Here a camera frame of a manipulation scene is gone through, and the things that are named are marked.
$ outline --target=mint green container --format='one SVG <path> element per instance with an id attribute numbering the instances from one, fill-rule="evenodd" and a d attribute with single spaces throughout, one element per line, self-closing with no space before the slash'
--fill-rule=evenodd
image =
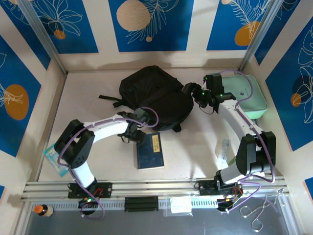
<path id="1" fill-rule="evenodd" d="M 255 78 L 250 75 L 248 75 L 248 77 L 253 84 L 254 93 L 250 99 L 240 103 L 240 107 L 250 119 L 258 119 L 268 109 L 268 104 Z M 225 88 L 225 92 L 233 93 L 237 100 L 247 98 L 251 94 L 249 82 L 241 75 L 223 77 L 223 86 Z"/>

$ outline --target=white floor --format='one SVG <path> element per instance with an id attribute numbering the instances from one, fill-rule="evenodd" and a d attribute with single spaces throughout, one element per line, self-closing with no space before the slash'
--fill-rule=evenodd
<path id="1" fill-rule="evenodd" d="M 58 108 L 49 141 L 53 144 L 73 119 L 81 122 L 109 118 L 126 107 L 114 108 L 111 101 L 99 99 L 99 95 L 120 98 L 120 81 L 136 70 L 107 70 L 69 73 Z M 213 69 L 168 69 L 182 84 L 202 84 L 205 74 L 217 72 Z M 217 160 L 221 142 L 231 139 L 233 157 L 239 147 L 239 140 L 228 123 L 218 114 L 207 115 L 195 103 L 193 111 L 182 123 L 182 131 L 163 131 L 161 144 L 165 162 L 164 168 L 138 170 L 134 143 L 123 143 L 117 136 L 111 136 L 93 145 L 88 158 L 91 171 L 98 180 L 152 180 L 213 177 L 218 169 L 227 167 Z M 39 181 L 68 181 L 69 174 L 59 177 L 50 162 L 45 159 Z"/>

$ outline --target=gray floor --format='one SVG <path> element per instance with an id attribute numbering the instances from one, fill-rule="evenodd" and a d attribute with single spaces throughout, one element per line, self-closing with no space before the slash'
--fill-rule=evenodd
<path id="1" fill-rule="evenodd" d="M 245 205 L 252 210 L 263 204 L 262 198 L 252 198 Z M 259 217 L 263 229 L 256 233 L 251 223 L 259 214 L 243 218 L 241 206 L 230 214 L 216 209 L 196 209 L 193 216 L 164 217 L 158 212 L 106 211 L 104 219 L 83 219 L 77 211 L 56 211 L 51 217 L 32 212 L 27 235 L 287 235 L 287 227 L 278 205 L 265 208 Z"/>

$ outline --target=black backpack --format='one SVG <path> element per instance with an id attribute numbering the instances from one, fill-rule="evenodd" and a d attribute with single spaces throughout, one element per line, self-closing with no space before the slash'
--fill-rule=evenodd
<path id="1" fill-rule="evenodd" d="M 100 95 L 99 98 L 115 100 L 114 107 L 128 106 L 135 110 L 139 107 L 149 107 L 156 111 L 159 123 L 153 128 L 155 131 L 173 129 L 181 131 L 180 124 L 188 117 L 194 101 L 190 95 L 184 94 L 183 85 L 174 77 L 158 66 L 148 66 L 135 72 L 121 81 L 119 93 L 122 99 Z M 153 124 L 155 115 L 149 113 Z"/>

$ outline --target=orange bottle cap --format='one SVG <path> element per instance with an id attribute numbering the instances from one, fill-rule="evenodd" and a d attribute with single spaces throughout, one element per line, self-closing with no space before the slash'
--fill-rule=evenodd
<path id="1" fill-rule="evenodd" d="M 44 210 L 44 207 L 42 205 L 37 205 L 34 208 L 34 212 L 37 214 L 40 214 L 41 212 L 43 212 L 43 210 Z"/>

